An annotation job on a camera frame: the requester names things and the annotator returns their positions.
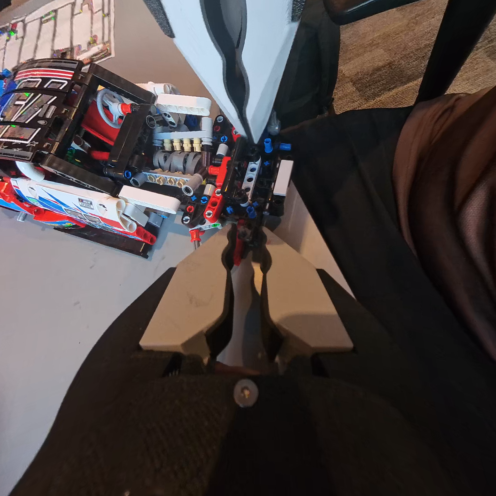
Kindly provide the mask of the brick-built toy race car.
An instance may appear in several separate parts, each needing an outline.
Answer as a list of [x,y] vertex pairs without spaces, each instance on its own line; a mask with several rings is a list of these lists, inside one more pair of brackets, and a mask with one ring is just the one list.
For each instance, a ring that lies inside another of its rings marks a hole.
[[3,69],[1,208],[144,258],[170,215],[195,248],[232,223],[239,265],[284,213],[292,146],[251,142],[210,107],[75,59]]

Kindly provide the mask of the holographic sticker sheet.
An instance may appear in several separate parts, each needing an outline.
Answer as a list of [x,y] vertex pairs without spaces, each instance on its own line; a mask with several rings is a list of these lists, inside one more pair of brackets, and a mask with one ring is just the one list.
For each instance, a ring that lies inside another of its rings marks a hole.
[[51,1],[1,21],[1,69],[33,59],[77,59],[85,65],[112,58],[114,1]]

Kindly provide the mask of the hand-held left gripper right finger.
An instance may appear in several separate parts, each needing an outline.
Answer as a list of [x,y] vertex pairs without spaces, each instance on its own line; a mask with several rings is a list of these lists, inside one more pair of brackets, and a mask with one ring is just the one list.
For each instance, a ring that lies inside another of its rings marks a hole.
[[261,230],[261,331],[267,354],[348,352],[353,343],[317,269]]

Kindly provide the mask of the black backpack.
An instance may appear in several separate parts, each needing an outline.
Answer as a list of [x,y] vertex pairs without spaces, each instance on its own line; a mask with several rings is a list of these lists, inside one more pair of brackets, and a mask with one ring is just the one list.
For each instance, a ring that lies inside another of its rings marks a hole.
[[328,111],[337,82],[339,48],[339,27],[327,15],[301,20],[274,104],[281,129]]

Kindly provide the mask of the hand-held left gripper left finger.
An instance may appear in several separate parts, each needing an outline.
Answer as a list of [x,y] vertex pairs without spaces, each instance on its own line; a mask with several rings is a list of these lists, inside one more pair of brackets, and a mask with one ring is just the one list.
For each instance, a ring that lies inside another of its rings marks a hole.
[[176,267],[140,346],[215,359],[232,338],[235,232],[217,232]]

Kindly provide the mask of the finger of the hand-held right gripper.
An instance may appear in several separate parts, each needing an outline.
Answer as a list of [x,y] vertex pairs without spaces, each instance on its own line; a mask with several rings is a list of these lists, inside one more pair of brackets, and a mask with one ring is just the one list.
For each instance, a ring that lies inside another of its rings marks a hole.
[[161,1],[173,41],[237,132],[254,142],[245,115],[247,82],[220,1]]
[[235,67],[241,77],[238,104],[245,133],[257,143],[264,133],[300,22],[299,1],[233,1]]

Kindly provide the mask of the black office chair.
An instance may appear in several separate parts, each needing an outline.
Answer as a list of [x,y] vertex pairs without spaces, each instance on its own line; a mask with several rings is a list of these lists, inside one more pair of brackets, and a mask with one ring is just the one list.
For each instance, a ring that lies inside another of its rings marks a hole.
[[[415,1],[324,1],[342,26]],[[415,103],[445,94],[495,16],[495,1],[448,1]]]

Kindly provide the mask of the person's brown sweater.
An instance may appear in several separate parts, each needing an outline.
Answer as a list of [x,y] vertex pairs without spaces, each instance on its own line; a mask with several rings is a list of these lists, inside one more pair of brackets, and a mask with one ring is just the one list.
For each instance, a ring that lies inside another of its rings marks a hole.
[[495,87],[416,105],[392,178],[404,239],[495,360]]

